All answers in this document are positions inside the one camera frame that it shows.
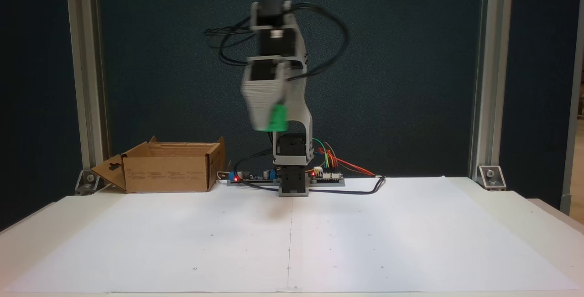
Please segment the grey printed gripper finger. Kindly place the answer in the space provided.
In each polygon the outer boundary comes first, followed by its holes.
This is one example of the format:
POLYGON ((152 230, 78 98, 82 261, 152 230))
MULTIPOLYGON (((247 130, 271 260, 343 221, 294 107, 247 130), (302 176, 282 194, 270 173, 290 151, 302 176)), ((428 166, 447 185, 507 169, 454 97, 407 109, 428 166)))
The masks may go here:
POLYGON ((268 131, 273 106, 277 103, 277 94, 267 92, 243 93, 250 112, 251 124, 255 130, 268 131))

